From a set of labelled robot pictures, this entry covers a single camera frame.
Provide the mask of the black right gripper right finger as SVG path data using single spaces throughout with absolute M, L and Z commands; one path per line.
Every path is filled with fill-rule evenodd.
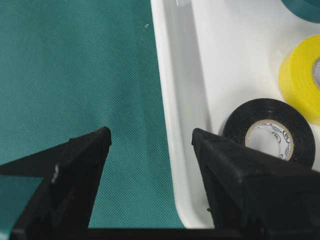
M 199 128 L 192 146 L 217 229 L 252 240 L 319 239 L 317 171 Z

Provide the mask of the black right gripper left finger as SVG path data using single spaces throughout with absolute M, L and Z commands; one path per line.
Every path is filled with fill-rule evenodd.
M 89 226 L 112 144 L 103 126 L 0 166 L 0 237 L 65 240 Z

